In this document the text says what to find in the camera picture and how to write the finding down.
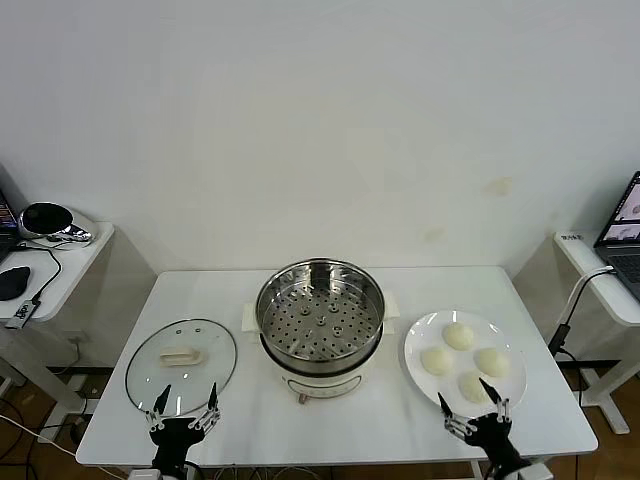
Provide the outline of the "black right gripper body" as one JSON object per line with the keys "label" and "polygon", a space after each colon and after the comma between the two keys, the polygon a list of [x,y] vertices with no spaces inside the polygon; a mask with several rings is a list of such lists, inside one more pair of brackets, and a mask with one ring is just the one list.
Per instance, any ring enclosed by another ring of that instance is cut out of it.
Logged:
{"label": "black right gripper body", "polygon": [[512,422],[497,414],[487,414],[468,421],[471,433],[467,444],[480,447],[494,466],[516,463],[516,450],[509,440]]}

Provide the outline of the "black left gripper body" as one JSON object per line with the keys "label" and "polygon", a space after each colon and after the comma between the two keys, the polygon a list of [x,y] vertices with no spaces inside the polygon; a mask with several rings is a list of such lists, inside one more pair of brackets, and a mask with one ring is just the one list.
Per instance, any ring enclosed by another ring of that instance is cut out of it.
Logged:
{"label": "black left gripper body", "polygon": [[205,438],[202,429],[189,427],[192,421],[192,418],[167,419],[162,429],[151,433],[151,441],[157,447],[152,467],[162,475],[185,475],[189,449]]}

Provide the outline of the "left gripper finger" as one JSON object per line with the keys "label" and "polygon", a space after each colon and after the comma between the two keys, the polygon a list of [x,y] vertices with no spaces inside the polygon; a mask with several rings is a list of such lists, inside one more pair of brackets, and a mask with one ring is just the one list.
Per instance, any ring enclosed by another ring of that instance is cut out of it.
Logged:
{"label": "left gripper finger", "polygon": [[217,383],[214,382],[207,402],[207,409],[196,420],[192,421],[188,427],[196,431],[210,431],[219,419]]}
{"label": "left gripper finger", "polygon": [[150,410],[144,411],[145,419],[150,431],[158,431],[164,428],[162,415],[166,408],[170,391],[171,385],[168,384],[156,398],[153,407]]}

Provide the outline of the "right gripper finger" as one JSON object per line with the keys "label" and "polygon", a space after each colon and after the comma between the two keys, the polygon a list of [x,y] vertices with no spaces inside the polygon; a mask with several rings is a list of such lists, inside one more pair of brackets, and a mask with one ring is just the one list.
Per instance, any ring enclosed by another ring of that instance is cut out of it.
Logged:
{"label": "right gripper finger", "polygon": [[484,424],[511,424],[511,408],[510,408],[510,400],[508,398],[503,398],[496,388],[489,383],[487,383],[484,379],[479,379],[481,386],[483,387],[486,394],[489,396],[490,400],[493,402],[496,407],[496,411],[494,413],[485,414],[478,418],[478,423]]}
{"label": "right gripper finger", "polygon": [[468,438],[474,433],[472,425],[466,417],[455,414],[441,393],[438,393],[440,409],[444,416],[444,428],[458,439],[468,442]]}

